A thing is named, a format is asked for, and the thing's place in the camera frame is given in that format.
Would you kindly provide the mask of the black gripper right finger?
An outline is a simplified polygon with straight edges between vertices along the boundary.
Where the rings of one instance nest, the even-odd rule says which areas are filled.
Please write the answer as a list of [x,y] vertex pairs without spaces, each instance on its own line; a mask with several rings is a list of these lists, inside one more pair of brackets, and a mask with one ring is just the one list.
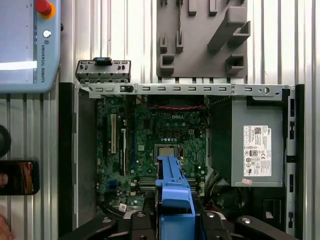
[[218,212],[207,211],[203,216],[205,240],[295,240],[296,237],[281,231],[253,216],[240,216],[233,231],[225,226],[227,221]]

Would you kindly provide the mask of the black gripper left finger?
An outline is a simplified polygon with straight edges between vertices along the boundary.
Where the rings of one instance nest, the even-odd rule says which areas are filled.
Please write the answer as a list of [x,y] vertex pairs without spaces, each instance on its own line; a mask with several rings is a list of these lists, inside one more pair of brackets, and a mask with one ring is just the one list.
[[155,240],[153,218],[136,211],[130,218],[102,214],[60,237],[61,240]]

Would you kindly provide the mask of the person's hand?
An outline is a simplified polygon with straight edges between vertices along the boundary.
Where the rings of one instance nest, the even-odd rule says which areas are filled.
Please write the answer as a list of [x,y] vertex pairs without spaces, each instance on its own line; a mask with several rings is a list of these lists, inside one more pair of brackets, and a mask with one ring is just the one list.
[[9,227],[7,209],[3,205],[0,205],[0,240],[14,239],[15,237]]

